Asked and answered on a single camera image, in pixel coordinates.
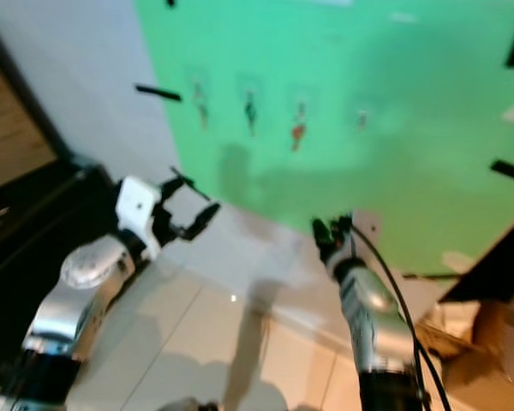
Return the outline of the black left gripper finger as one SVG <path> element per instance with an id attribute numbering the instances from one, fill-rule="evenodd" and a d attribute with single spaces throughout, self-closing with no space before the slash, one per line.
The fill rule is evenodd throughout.
<path id="1" fill-rule="evenodd" d="M 189 176 L 185 176 L 178 168 L 171 168 L 171 172 L 174 172 L 174 176 L 160 184 L 160 204 L 169 200 L 180 188 L 189 188 L 191 192 L 194 192 L 195 195 L 201 197 L 205 202 L 211 202 L 210 197 L 199 191 Z"/>
<path id="2" fill-rule="evenodd" d="M 212 203 L 203 208 L 202 211 L 199 211 L 192 219 L 190 226 L 180 231 L 180 238 L 191 241 L 197 238 L 198 235 L 201 235 L 209 226 L 213 217 L 218 214 L 219 208 L 221 208 L 221 204 Z"/>

